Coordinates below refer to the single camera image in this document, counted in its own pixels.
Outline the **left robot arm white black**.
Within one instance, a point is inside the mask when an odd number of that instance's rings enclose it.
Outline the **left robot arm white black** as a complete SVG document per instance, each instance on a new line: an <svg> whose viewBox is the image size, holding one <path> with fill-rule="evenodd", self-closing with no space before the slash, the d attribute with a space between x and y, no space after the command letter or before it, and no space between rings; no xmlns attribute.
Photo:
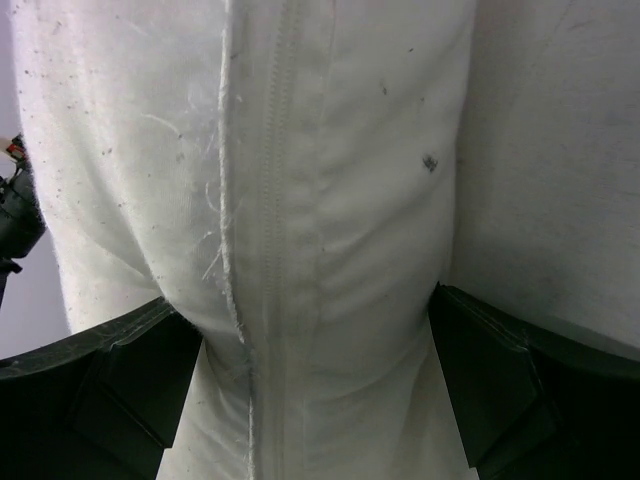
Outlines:
<svg viewBox="0 0 640 480"><path fill-rule="evenodd" d="M1 299L8 278L42 238L46 225L35 192L32 166L22 134L1 141L1 152L14 163L10 177L1 178Z"/></svg>

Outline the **white pillow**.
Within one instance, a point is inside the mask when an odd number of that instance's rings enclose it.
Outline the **white pillow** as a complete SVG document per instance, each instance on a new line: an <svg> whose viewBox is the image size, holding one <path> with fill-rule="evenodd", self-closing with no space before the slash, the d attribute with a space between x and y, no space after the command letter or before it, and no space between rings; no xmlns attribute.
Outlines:
<svg viewBox="0 0 640 480"><path fill-rule="evenodd" d="M204 337L163 479L474 479L438 284L639 344L635 1L14 1L72 332Z"/></svg>

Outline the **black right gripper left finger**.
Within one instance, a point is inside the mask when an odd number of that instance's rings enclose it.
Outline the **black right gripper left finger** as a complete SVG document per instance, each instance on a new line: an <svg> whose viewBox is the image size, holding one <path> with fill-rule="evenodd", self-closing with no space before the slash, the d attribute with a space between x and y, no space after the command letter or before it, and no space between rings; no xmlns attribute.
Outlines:
<svg viewBox="0 0 640 480"><path fill-rule="evenodd" d="M4 479L153 479L202 338L156 299L1 362Z"/></svg>

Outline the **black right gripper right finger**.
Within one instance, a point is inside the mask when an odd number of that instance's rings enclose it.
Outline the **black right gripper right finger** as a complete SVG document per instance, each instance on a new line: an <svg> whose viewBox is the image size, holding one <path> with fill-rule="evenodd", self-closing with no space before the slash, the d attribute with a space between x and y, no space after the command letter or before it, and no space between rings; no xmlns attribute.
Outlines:
<svg viewBox="0 0 640 480"><path fill-rule="evenodd" d="M639 364L439 285L428 315L481 479L636 479Z"/></svg>

